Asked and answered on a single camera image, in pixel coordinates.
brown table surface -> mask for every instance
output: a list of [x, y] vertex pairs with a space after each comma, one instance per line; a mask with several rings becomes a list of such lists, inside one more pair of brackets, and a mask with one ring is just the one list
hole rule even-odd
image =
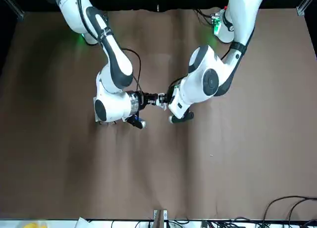
[[[228, 48], [190, 10], [109, 19], [121, 46], [140, 54], [147, 92], [184, 75], [199, 45], [220, 56]], [[137, 75], [138, 59], [127, 55]], [[317, 196], [317, 62], [294, 9], [259, 12], [229, 93], [193, 106], [188, 123], [148, 106], [144, 130], [97, 125], [95, 78], [105, 63], [60, 13], [17, 24], [1, 78], [0, 217], [148, 219], [164, 208], [169, 218], [260, 219], [277, 197]], [[286, 218], [295, 201], [268, 218]], [[313, 218], [316, 206], [301, 204], [293, 218]]]

electrical cable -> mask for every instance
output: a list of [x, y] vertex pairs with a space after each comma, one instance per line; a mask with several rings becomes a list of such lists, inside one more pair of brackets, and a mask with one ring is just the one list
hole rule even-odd
[[176, 83], [178, 80], [181, 80], [183, 78], [185, 78], [185, 76], [175, 79], [173, 82], [170, 83], [168, 88], [170, 88], [174, 83]]
[[194, 11], [194, 13], [195, 13], [195, 15], [196, 15], [196, 17], [197, 17], [197, 19], [198, 19], [198, 21], [199, 21], [200, 24], [202, 24], [202, 25], [204, 25], [204, 26], [208, 26], [208, 27], [211, 26], [210, 23], [209, 23], [206, 19], [205, 19], [205, 21], [207, 21], [207, 24], [204, 23], [204, 22], [202, 22], [201, 19], [200, 19], [200, 17], [199, 17], [199, 15], [198, 15], [198, 13], [197, 13], [195, 10], [193, 10], [193, 11]]
[[309, 220], [308, 222], [306, 222], [305, 224], [303, 224], [304, 227], [307, 227], [307, 225], [309, 223], [312, 223], [312, 222], [317, 222], [317, 219], [312, 219], [312, 220]]
[[77, 0], [77, 6], [78, 6], [78, 11], [79, 11], [79, 15], [80, 15], [80, 18], [83, 22], [83, 25], [85, 27], [85, 29], [87, 30], [87, 32], [96, 40], [97, 38], [95, 37], [95, 35], [92, 33], [92, 31], [89, 29], [89, 27], [87, 26], [87, 23], [85, 21], [85, 18], [84, 18], [84, 14], [83, 14], [83, 8], [82, 8], [82, 5], [81, 5], [81, 0]]
[[169, 226], [169, 223], [175, 224], [175, 225], [177, 225], [178, 227], [183, 228], [183, 226], [181, 226], [179, 223], [176, 223], [176, 222], [173, 222], [173, 221], [166, 221], [167, 227], [170, 227], [170, 226]]
[[227, 54], [229, 53], [229, 51], [230, 51], [230, 48], [229, 48], [228, 51], [223, 55], [223, 57], [221, 57], [221, 60], [223, 60], [223, 59], [227, 56]]
[[238, 220], [248, 221], [248, 222], [250, 222], [250, 223], [253, 223], [253, 224], [258, 225], [258, 226], [261, 227], [261, 228], [269, 228], [269, 225], [267, 225], [267, 224], [262, 225], [260, 222], [253, 221], [253, 220], [248, 219], [248, 218], [245, 218], [245, 217], [237, 217], [237, 218], [235, 218], [232, 222], [239, 222]]
[[130, 52], [134, 53], [134, 54], [139, 58], [139, 75], [138, 75], [138, 80], [136, 80], [135, 77], [134, 77], [134, 79], [135, 79], [135, 82], [137, 83], [137, 90], [136, 90], [136, 91], [138, 91], [138, 88], [140, 88], [140, 90], [142, 91], [142, 89], [141, 89], [141, 87], [140, 87], [140, 84], [139, 84], [140, 75], [141, 75], [141, 58], [140, 58], [139, 54], [136, 53], [136, 52], [135, 52], [134, 50], [132, 50], [132, 49], [129, 49], [129, 48], [121, 48], [121, 49], [124, 50], [124, 51], [130, 51]]
[[309, 199], [305, 198], [305, 199], [300, 200], [297, 203], [295, 203], [294, 206], [292, 207], [292, 209], [290, 210], [289, 215], [288, 215], [288, 227], [291, 227], [291, 216], [292, 216], [292, 213], [293, 213], [295, 207], [298, 206], [299, 204], [301, 204], [302, 202], [305, 202], [305, 201], [316, 201], [316, 199], [315, 198], [313, 198], [313, 199], [312, 198], [309, 198]]
[[211, 18], [210, 15], [204, 14], [200, 9], [196, 9], [196, 11], [203, 17]]
[[207, 20], [207, 18], [206, 18], [206, 16], [208, 16], [208, 15], [206, 15], [206, 16], [204, 16], [204, 14], [200, 11], [197, 11], [197, 10], [193, 10], [195, 13], [196, 13], [196, 16], [197, 16], [197, 18], [198, 18], [198, 20], [200, 21], [200, 18], [199, 18], [199, 16], [198, 16], [198, 14], [205, 20], [205, 22], [207, 23], [207, 25], [205, 25], [205, 26], [211, 26], [211, 22], [209, 22], [208, 20]]
[[283, 199], [288, 199], [288, 198], [302, 198], [302, 199], [308, 199], [308, 200], [313, 200], [313, 201], [316, 201], [317, 200], [317, 197], [305, 197], [305, 196], [285, 196], [285, 197], [280, 197], [280, 198], [277, 198], [273, 201], [271, 201], [268, 206], [266, 207], [266, 210], [264, 212], [264, 216], [263, 216], [263, 219], [262, 219], [262, 225], [264, 225], [265, 223], [265, 219], [266, 219], [266, 215], [267, 215], [267, 212], [268, 212], [268, 209], [270, 208], [270, 206], [274, 203], [274, 202], [277, 202], [277, 201], [280, 201], [280, 200], [283, 200]]
[[292, 217], [292, 213], [293, 213], [293, 210], [295, 209], [295, 207], [299, 204], [301, 204], [302, 202], [305, 202], [307, 201], [307, 199], [303, 199], [303, 200], [300, 200], [299, 202], [295, 203], [294, 206], [291, 208], [291, 210], [289, 211], [288, 213], [288, 227], [292, 227], [291, 226], [291, 217]]
[[178, 223], [179, 225], [186, 225], [186, 224], [188, 224], [188, 223], [189, 223], [189, 220], [185, 221], [184, 223], [179, 222], [179, 221], [174, 221], [174, 222]]
[[139, 224], [139, 223], [141, 223], [141, 222], [138, 222], [138, 223], [135, 225], [135, 227], [134, 227], [134, 228], [137, 228], [137, 226], [138, 226], [138, 224]]

white robotic arm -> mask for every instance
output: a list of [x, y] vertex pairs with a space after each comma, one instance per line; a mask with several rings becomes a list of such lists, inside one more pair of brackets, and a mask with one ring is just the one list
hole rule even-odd
[[262, 0], [229, 0], [224, 15], [228, 30], [225, 29], [230, 35], [232, 34], [230, 24], [233, 25], [234, 39], [227, 57], [222, 62], [210, 46], [199, 47], [193, 52], [189, 61], [188, 75], [176, 82], [173, 87], [168, 105], [174, 115], [170, 117], [171, 122], [192, 119], [193, 114], [188, 115], [188, 108], [193, 103], [203, 102], [212, 96], [221, 96], [229, 90], [235, 71], [253, 34], [261, 2]]
[[94, 98], [96, 121], [127, 120], [137, 113], [139, 99], [135, 92], [122, 91], [133, 80], [132, 64], [116, 42], [107, 18], [89, 0], [55, 0], [68, 26], [84, 36], [90, 45], [99, 43], [108, 63], [96, 77]]

metal frame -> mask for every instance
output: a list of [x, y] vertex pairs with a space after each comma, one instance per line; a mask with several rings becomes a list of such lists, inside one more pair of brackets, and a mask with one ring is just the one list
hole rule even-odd
[[302, 2], [299, 4], [298, 7], [296, 7], [297, 14], [299, 16], [304, 16], [305, 15], [305, 10], [311, 4], [313, 0], [302, 0]]
[[22, 21], [24, 17], [24, 11], [20, 8], [18, 3], [15, 0], [4, 0], [6, 4], [11, 8], [11, 10], [15, 13], [18, 20]]

yellow object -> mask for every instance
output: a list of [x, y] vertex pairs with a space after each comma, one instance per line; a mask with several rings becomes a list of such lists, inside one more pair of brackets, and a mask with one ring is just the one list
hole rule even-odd
[[38, 224], [30, 223], [24, 226], [23, 228], [48, 228], [48, 227], [46, 225], [39, 226]]

